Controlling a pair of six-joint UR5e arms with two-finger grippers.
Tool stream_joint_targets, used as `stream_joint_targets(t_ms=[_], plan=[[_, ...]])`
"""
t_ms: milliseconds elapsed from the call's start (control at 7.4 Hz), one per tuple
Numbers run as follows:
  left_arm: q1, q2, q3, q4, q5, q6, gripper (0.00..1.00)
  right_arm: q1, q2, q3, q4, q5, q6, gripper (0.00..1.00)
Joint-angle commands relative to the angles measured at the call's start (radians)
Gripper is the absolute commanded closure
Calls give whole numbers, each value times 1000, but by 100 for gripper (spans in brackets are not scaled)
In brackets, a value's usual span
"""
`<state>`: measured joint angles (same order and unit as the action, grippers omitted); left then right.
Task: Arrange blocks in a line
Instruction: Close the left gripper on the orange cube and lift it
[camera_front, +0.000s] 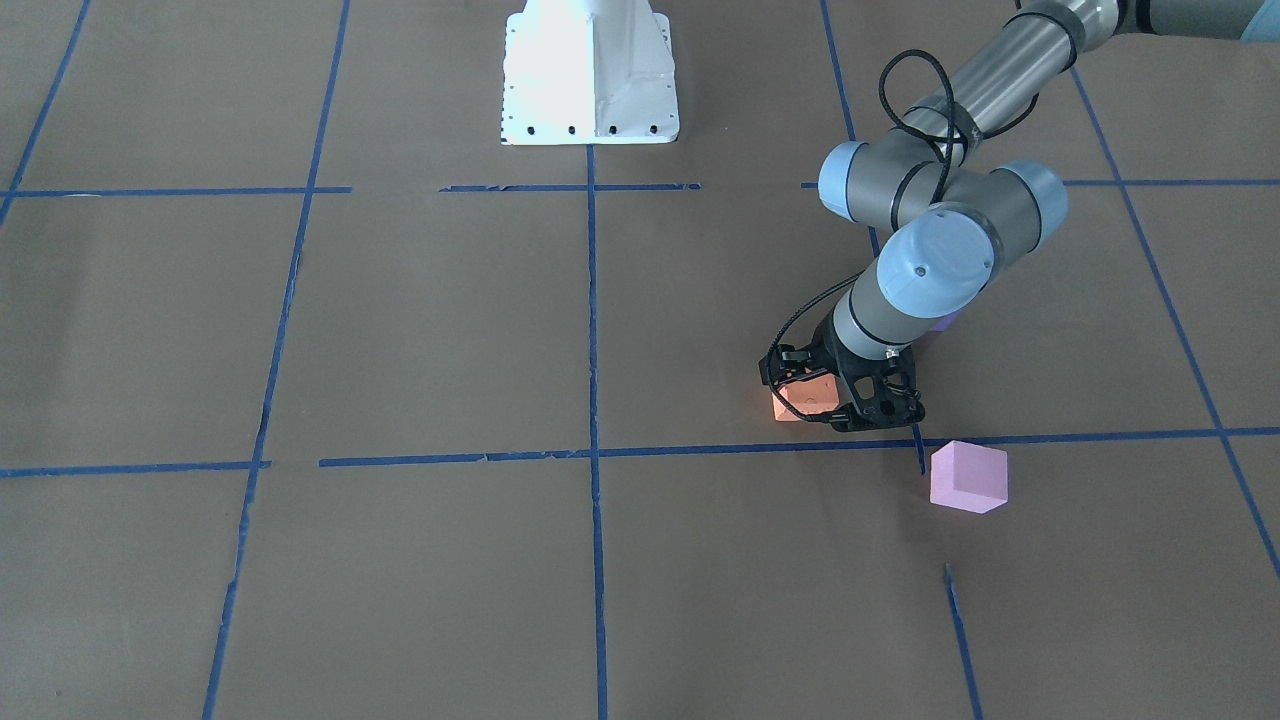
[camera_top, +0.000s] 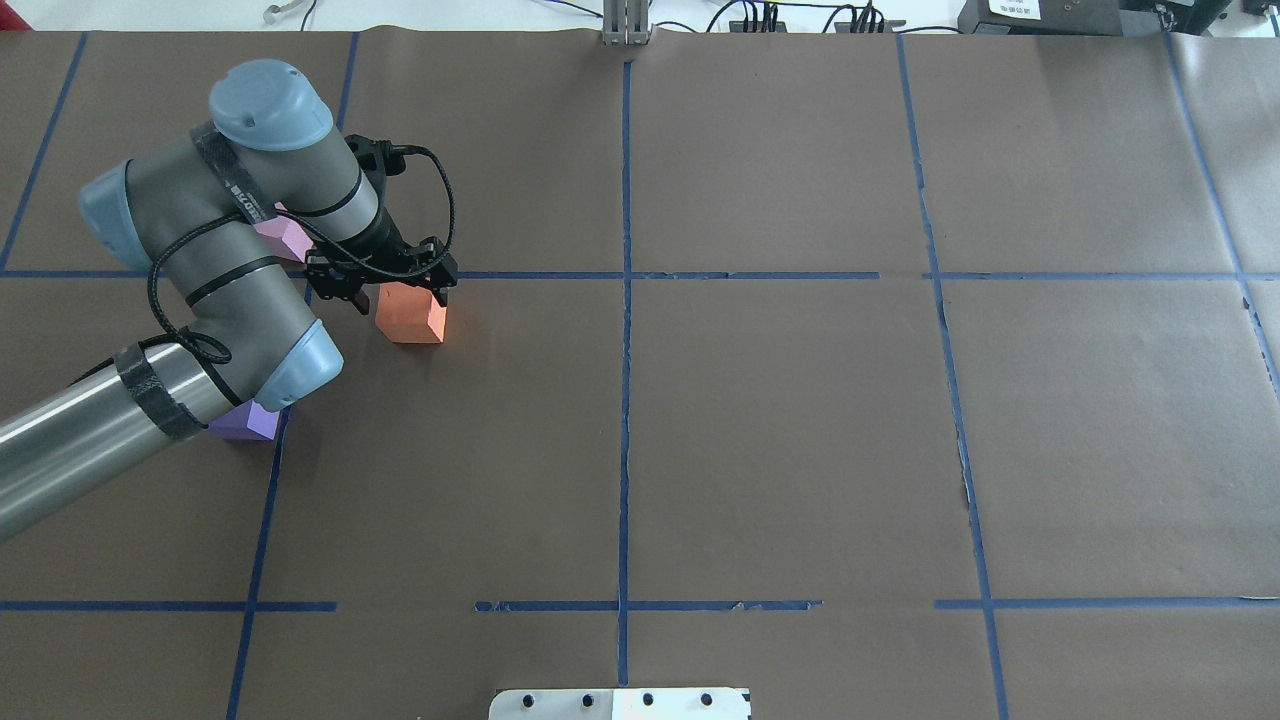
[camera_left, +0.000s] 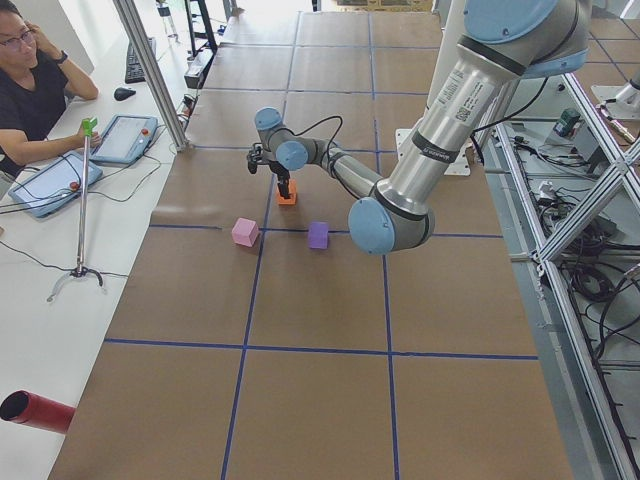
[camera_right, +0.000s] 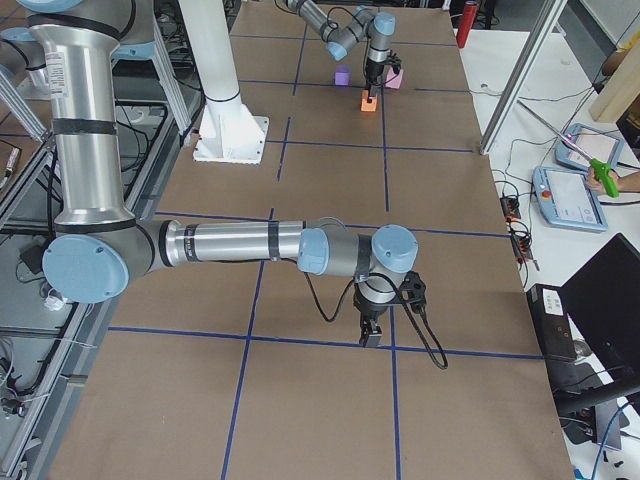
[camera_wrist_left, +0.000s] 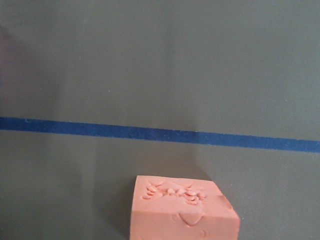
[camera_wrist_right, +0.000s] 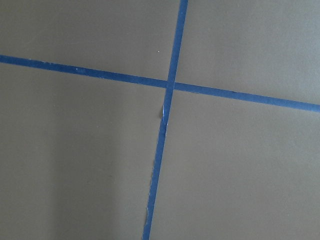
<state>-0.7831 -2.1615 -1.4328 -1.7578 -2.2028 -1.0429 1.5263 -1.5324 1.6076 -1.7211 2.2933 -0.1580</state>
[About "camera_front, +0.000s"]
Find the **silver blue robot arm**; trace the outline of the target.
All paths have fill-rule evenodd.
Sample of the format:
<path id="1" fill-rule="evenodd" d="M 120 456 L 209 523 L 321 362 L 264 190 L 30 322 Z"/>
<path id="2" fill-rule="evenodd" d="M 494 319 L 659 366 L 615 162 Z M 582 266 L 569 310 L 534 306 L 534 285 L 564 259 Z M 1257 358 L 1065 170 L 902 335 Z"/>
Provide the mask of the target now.
<path id="1" fill-rule="evenodd" d="M 849 141 L 824 159 L 823 205 L 887 237 L 867 269 L 823 292 L 835 305 L 808 345 L 771 342 L 759 363 L 776 407 L 837 432 L 909 427 L 925 407 L 914 343 L 960 313 L 1065 222 L 1062 179 L 1041 161 L 965 168 L 988 140 L 1036 108 L 1041 91 L 1117 35 L 1277 41 L 1275 1 L 1032 1 L 957 72 L 906 50 L 938 88 L 897 113 L 878 142 Z"/>

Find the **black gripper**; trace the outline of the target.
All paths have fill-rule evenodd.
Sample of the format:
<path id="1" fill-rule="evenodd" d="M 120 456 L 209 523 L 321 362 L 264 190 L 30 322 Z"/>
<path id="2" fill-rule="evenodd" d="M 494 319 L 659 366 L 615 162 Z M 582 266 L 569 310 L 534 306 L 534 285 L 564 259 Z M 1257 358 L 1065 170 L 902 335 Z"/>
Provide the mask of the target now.
<path id="1" fill-rule="evenodd" d="M 815 331 L 815 345 L 776 345 L 760 360 L 762 383 L 773 389 L 833 374 L 849 391 L 849 402 L 809 413 L 808 420 L 835 430 L 887 430 L 925 419 L 925 405 L 916 388 L 914 348 L 893 356 L 861 357 L 840 341 L 835 323 L 824 320 Z"/>

